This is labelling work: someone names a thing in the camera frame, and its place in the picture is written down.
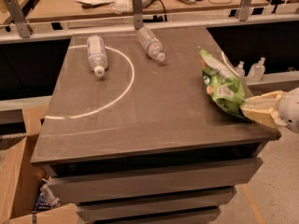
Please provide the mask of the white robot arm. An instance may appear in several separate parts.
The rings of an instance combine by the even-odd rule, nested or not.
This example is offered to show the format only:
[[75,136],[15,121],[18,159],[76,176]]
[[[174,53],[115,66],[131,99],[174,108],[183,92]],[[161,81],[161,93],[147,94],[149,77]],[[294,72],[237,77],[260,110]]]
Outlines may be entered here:
[[299,133],[299,88],[250,97],[240,106],[243,115],[270,128]]

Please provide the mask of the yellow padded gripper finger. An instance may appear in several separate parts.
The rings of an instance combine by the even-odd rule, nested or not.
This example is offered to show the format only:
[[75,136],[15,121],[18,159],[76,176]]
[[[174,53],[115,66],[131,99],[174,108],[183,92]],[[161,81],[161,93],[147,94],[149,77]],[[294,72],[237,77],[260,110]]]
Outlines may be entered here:
[[271,91],[262,95],[247,98],[245,100],[245,105],[275,106],[285,94],[285,91]]
[[258,108],[256,105],[242,105],[241,111],[250,120],[270,128],[282,125],[282,119],[274,107]]

